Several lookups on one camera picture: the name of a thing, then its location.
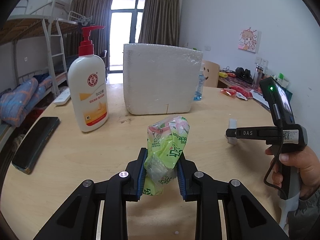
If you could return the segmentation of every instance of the red circular logo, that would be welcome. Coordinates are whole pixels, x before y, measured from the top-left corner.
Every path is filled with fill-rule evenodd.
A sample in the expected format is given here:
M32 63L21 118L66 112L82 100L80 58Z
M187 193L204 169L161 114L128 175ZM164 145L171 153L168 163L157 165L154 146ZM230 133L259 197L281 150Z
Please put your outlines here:
M96 74L91 74L88 78L88 85L94 87L98 83L98 76Z

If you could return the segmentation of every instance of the blue water bottle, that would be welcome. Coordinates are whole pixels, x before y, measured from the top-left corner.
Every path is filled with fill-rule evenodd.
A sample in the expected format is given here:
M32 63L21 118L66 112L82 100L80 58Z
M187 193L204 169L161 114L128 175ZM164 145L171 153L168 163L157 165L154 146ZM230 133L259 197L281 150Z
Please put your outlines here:
M203 87L204 87L204 76L203 76L203 71L201 70L199 72L199 83L196 87L196 94L195 97L193 98L193 101L200 101L202 98L202 92L203 92Z

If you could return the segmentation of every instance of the brown curtain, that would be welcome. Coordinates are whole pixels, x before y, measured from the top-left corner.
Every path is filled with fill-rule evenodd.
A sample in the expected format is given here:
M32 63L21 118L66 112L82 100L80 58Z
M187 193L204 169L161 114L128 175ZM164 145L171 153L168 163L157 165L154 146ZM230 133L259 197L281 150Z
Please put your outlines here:
M94 25L105 26L102 30L95 30L91 32L90 39L94 44L94 53L96 55L99 55L104 50L109 52L111 3L112 0L72 0L71 2L71 11L75 11L76 13L86 17L92 16ZM66 55L77 55L81 41L82 35L78 32L67 34Z
M139 43L178 46L179 0L146 0Z

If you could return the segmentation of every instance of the lotion bottle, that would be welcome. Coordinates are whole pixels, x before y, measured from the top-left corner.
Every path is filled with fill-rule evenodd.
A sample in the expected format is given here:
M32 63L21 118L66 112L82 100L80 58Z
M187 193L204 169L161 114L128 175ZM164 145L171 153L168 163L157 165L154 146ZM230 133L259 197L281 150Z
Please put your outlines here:
M82 28L84 40L79 46L79 58L71 64L68 72L73 109L83 132L99 128L109 116L105 64L94 55L94 47L89 40L91 31L103 28Z

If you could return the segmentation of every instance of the human hand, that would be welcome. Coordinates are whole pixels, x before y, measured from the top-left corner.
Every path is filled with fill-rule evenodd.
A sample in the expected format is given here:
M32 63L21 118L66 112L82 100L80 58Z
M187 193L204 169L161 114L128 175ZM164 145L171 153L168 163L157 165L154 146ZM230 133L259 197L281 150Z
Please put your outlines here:
M266 155L273 155L270 148L266 149ZM279 160L286 166L294 166L300 169L302 179L300 198L308 198L320 186L320 161L315 152L308 146L301 152L281 153ZM273 184L281 187L283 180L279 172L279 164L276 163L272 173Z

